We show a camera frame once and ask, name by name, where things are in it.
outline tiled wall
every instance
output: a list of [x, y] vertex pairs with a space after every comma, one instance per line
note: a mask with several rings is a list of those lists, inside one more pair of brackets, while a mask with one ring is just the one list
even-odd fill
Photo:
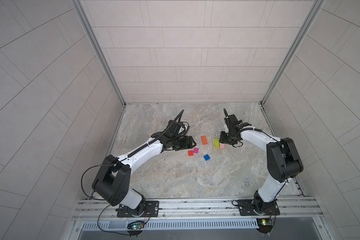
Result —
[[121, 107], [69, 0], [0, 1], [0, 240], [58, 239]]
[[254, 102], [313, 1], [81, 4], [126, 102]]
[[327, 0], [265, 108], [337, 240], [360, 239], [360, 0]]

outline work surface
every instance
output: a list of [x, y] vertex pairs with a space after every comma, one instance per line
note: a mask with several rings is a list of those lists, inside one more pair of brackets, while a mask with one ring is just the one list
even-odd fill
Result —
[[[242, 147], [213, 149], [212, 138], [224, 131], [224, 112], [235, 114], [271, 134], [258, 103], [189, 103], [127, 105], [111, 154], [119, 156], [143, 144], [155, 132], [163, 131], [170, 119], [184, 109], [181, 121], [190, 125], [187, 133], [197, 143], [199, 153], [188, 150], [164, 151], [139, 167], [130, 187], [147, 198], [252, 196], [268, 176], [266, 153], [250, 142]], [[206, 136], [207, 145], [202, 145]], [[205, 161], [204, 155], [211, 159]], [[298, 195], [294, 183], [280, 195]]]

